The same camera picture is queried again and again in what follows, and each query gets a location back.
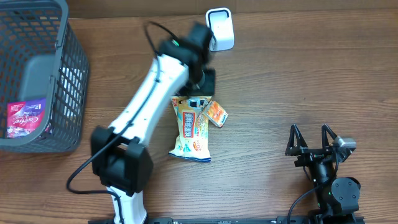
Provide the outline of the yellow snack bag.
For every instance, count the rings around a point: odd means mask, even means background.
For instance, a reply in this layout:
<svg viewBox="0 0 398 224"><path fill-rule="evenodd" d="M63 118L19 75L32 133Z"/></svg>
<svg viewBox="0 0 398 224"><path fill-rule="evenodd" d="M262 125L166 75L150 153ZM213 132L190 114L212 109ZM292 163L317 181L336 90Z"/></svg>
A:
<svg viewBox="0 0 398 224"><path fill-rule="evenodd" d="M179 134L169 155L190 161L210 162L208 118L202 113L210 96L172 96Z"/></svg>

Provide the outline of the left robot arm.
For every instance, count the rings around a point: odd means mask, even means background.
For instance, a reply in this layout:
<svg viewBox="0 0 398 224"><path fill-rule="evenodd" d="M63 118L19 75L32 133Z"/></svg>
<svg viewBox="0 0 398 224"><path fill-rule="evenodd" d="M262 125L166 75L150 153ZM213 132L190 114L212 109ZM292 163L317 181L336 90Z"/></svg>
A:
<svg viewBox="0 0 398 224"><path fill-rule="evenodd" d="M206 67L214 39L201 23L194 23L186 37L171 33L154 50L149 72L123 112L108 128L93 131L90 161L113 200L109 223L146 223L142 191L154 166L147 145L171 96L214 94L215 70Z"/></svg>

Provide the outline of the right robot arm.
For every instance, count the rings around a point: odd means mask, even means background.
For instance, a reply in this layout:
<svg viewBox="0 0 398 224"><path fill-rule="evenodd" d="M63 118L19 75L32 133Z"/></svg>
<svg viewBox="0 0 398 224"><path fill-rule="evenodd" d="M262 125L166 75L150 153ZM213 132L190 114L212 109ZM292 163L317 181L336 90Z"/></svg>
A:
<svg viewBox="0 0 398 224"><path fill-rule="evenodd" d="M356 149L351 137L337 135L329 125L322 126L322 147L310 149L296 124L291 125L286 156L296 157L296 167L302 167L313 188L302 194L290 206L282 223L364 223L355 217L359 210L361 184L354 177L338 177L338 168ZM293 216L296 205L315 194L318 208L305 217Z"/></svg>

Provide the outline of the orange tissue pack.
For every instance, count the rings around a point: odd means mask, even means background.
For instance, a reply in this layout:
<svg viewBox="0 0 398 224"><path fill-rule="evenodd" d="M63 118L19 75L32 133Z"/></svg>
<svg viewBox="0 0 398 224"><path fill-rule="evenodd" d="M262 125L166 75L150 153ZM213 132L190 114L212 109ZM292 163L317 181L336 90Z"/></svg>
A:
<svg viewBox="0 0 398 224"><path fill-rule="evenodd" d="M203 110L203 114L217 127L222 128L228 119L226 110L216 101L211 100Z"/></svg>

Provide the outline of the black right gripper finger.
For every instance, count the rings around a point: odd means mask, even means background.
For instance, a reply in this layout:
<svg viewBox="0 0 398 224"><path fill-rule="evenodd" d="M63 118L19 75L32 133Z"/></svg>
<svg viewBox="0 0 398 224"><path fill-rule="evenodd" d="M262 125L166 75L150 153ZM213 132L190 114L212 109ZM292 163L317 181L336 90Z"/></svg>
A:
<svg viewBox="0 0 398 224"><path fill-rule="evenodd" d="M331 137L332 140L337 138L337 135L332 131L329 125L324 124L322 126L322 148L323 149L331 149L333 147L332 144L329 143L328 137Z"/></svg>
<svg viewBox="0 0 398 224"><path fill-rule="evenodd" d="M308 151L307 143L305 142L301 132L296 124L291 125L289 140L285 150L286 156L299 156Z"/></svg>

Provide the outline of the red purple pad package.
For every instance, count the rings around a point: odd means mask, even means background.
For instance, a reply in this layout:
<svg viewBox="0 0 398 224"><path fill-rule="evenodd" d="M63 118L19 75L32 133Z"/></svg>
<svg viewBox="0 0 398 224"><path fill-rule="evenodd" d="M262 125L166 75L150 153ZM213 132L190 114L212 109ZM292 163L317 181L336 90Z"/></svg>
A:
<svg viewBox="0 0 398 224"><path fill-rule="evenodd" d="M21 138L35 131L44 118L45 104L45 98L8 103L7 138Z"/></svg>

